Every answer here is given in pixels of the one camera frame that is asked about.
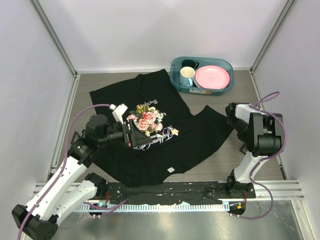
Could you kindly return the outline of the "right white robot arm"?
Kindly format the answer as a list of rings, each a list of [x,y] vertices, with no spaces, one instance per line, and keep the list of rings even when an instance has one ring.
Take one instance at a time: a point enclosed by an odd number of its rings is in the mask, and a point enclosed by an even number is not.
[[[286,133],[283,115],[254,109],[247,103],[230,103],[225,108],[227,122],[247,149],[243,160],[227,177],[226,193],[233,198],[254,190],[254,177],[269,159],[284,148]]]

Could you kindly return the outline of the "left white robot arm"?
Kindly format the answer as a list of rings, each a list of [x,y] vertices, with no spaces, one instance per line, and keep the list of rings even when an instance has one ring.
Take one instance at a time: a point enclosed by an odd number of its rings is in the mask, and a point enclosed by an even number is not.
[[[107,181],[95,173],[88,174],[74,190],[67,192],[93,163],[93,156],[100,148],[116,144],[133,148],[151,142],[133,120],[110,125],[103,114],[91,116],[82,135],[72,140],[67,158],[45,186],[26,205],[18,204],[13,208],[11,214],[19,233],[32,240],[50,240],[79,205],[106,195]]]

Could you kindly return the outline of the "black floral print t-shirt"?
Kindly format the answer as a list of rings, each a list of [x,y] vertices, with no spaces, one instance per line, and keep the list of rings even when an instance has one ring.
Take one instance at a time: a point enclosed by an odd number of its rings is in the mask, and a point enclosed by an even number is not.
[[[193,115],[159,70],[139,74],[90,93],[97,114],[114,124],[106,104],[125,104],[125,121],[133,120],[152,143],[128,148],[116,144],[99,150],[94,163],[127,187],[161,184],[173,174],[183,174],[214,154],[232,132],[227,118],[205,106]]]

